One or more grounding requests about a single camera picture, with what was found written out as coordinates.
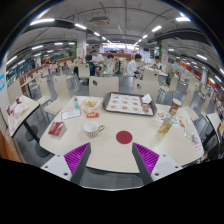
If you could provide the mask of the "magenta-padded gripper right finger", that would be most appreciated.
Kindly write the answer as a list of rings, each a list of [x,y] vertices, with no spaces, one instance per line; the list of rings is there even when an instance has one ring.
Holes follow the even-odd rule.
[[[132,145],[132,154],[135,158],[144,185],[182,169],[182,167],[169,155],[159,155],[137,143]]]

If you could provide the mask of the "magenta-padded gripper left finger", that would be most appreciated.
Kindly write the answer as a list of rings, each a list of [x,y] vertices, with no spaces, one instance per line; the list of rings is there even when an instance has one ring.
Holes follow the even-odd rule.
[[[88,142],[64,155],[53,156],[42,169],[79,185],[90,154],[91,143]]]

